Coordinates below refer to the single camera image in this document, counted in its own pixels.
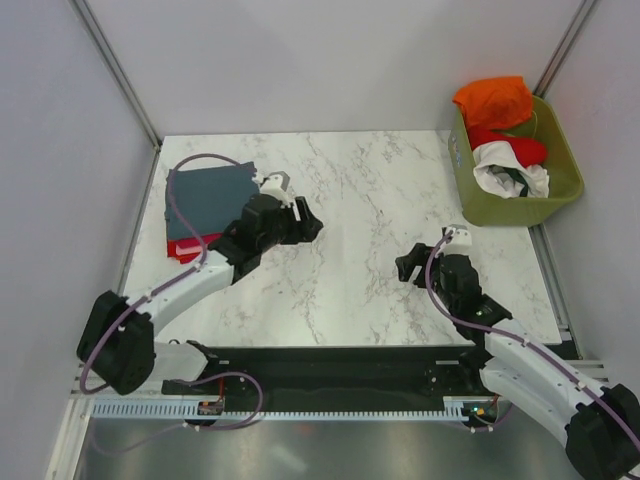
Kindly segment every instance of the white wall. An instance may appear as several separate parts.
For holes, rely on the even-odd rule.
[[[0,15],[0,478],[42,478],[153,160],[66,0]]]
[[[162,134],[449,128],[483,77],[531,88],[580,0],[88,0]]]
[[[576,334],[640,394],[640,2],[602,2],[552,85],[585,180],[547,222]]]

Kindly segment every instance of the blue-gray cloth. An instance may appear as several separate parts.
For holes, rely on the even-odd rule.
[[[173,193],[180,212],[201,235],[221,233],[240,218],[242,207],[259,192],[253,162],[245,168],[216,167],[176,172]],[[166,201],[167,240],[192,238]]]

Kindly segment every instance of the white cloth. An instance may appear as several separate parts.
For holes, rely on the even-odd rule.
[[[518,162],[513,148],[509,142],[489,142],[480,145],[473,151],[473,159],[476,167],[473,175],[480,188],[485,192],[493,193],[502,198],[514,198],[520,196],[524,188],[521,183],[515,182],[500,168],[514,168],[518,170],[529,185],[528,197],[547,198],[549,196],[549,175],[540,165],[532,165],[524,168]]]

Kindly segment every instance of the marble table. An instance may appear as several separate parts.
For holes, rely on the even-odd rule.
[[[180,269],[166,258],[164,189],[188,155],[219,153],[284,170],[325,228],[311,245],[279,246],[238,284],[194,305],[158,341],[218,346],[374,346],[467,343],[424,290],[400,283],[394,259],[434,244],[460,212],[449,132],[345,132],[167,137],[146,204],[125,294]],[[220,164],[196,160],[185,168]],[[469,226],[484,290],[538,339],[560,334],[526,228]]]

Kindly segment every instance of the bin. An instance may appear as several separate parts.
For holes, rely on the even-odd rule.
[[[534,138],[547,147],[548,156],[542,166],[549,172],[549,198],[500,198],[482,190],[473,176],[475,160],[462,113],[457,109],[449,136],[449,154],[462,215],[470,223],[532,227],[582,194],[582,176],[553,109],[534,96],[533,111],[529,121],[503,133]]]

